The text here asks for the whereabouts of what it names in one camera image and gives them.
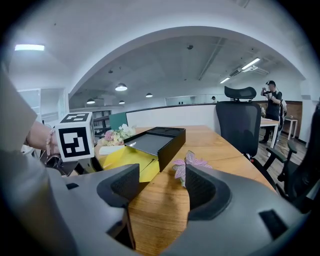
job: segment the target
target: black office chair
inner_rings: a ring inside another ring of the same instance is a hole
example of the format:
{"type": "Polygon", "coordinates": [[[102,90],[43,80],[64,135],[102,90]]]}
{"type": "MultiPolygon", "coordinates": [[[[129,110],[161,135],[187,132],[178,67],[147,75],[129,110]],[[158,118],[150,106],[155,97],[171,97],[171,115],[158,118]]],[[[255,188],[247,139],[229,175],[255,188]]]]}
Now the black office chair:
{"type": "Polygon", "coordinates": [[[294,143],[289,141],[287,158],[274,148],[267,147],[266,150],[271,156],[262,166],[253,158],[258,151],[261,121],[261,108],[252,102],[257,92],[252,87],[231,89],[225,86],[224,93],[233,101],[220,101],[216,104],[221,136],[243,153],[282,197],[302,212],[307,212],[311,205],[306,195],[320,178],[319,162],[317,162],[317,156],[320,156],[320,135],[316,132],[320,131],[320,114],[314,114],[309,148],[301,165],[298,166],[290,161],[292,153],[297,153],[297,150],[294,143]],[[276,158],[284,164],[283,171],[278,177],[279,181],[284,181],[284,191],[276,185],[267,171],[276,158]]]}

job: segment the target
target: desk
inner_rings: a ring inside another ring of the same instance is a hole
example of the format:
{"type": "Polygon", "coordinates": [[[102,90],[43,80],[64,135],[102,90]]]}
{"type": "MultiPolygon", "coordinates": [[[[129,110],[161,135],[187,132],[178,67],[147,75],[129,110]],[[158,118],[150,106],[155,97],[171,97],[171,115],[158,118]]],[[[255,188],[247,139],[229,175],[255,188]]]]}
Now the desk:
{"type": "Polygon", "coordinates": [[[289,129],[289,134],[288,134],[288,140],[290,140],[290,137],[291,137],[292,124],[293,124],[293,122],[295,122],[294,132],[293,132],[293,138],[295,138],[296,137],[296,132],[297,132],[298,120],[294,119],[294,118],[291,118],[291,117],[285,117],[284,120],[285,121],[290,121],[290,129],[289,129]]]}
{"type": "Polygon", "coordinates": [[[277,132],[278,132],[278,126],[279,126],[279,121],[267,119],[267,118],[261,118],[261,123],[260,127],[266,127],[266,126],[274,126],[273,134],[272,134],[272,140],[271,140],[271,148],[274,148],[275,143],[276,143],[276,137],[277,137],[277,132]]]}
{"type": "MultiPolygon", "coordinates": [[[[189,195],[175,179],[172,162],[184,159],[188,150],[217,170],[256,180],[271,190],[265,177],[238,150],[207,126],[179,126],[186,129],[186,141],[171,163],[129,204],[136,250],[158,255],[186,228],[189,195]]],[[[136,128],[141,133],[150,128],[136,128]]]]}

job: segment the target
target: artificial flower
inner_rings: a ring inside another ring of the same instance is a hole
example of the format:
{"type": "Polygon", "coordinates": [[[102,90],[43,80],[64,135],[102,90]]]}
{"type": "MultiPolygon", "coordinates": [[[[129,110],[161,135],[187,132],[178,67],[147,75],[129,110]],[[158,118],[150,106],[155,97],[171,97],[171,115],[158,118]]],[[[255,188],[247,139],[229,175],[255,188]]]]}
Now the artificial flower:
{"type": "Polygon", "coordinates": [[[195,165],[195,166],[203,166],[212,169],[212,166],[208,164],[207,161],[203,159],[197,159],[195,153],[188,150],[185,155],[185,159],[177,159],[173,161],[174,166],[172,167],[175,170],[175,179],[180,179],[183,187],[186,186],[186,165],[195,165]]]}
{"type": "Polygon", "coordinates": [[[130,138],[135,134],[135,127],[129,127],[124,123],[119,126],[119,130],[108,130],[98,143],[102,146],[123,145],[125,139],[130,138]]]}

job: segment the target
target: green panel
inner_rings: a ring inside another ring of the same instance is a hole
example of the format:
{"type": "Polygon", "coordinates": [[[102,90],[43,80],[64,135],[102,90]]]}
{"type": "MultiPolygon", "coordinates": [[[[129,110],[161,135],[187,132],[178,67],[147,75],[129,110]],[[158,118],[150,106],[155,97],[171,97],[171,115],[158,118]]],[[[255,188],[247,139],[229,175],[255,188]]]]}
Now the green panel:
{"type": "Polygon", "coordinates": [[[119,130],[123,124],[128,125],[126,112],[109,115],[109,121],[112,130],[119,130]]]}

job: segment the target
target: yellow paper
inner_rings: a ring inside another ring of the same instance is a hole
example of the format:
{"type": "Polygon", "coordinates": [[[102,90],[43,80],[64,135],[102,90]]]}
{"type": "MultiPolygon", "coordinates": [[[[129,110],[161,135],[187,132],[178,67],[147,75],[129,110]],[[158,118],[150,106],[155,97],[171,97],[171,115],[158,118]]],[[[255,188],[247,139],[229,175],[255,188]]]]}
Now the yellow paper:
{"type": "Polygon", "coordinates": [[[125,146],[106,157],[103,163],[103,169],[109,170],[124,165],[139,164],[139,181],[150,182],[160,170],[159,162],[156,158],[154,155],[125,146]]]}
{"type": "Polygon", "coordinates": [[[140,171],[139,182],[152,181],[159,171],[159,161],[154,159],[146,168],[140,171]]]}

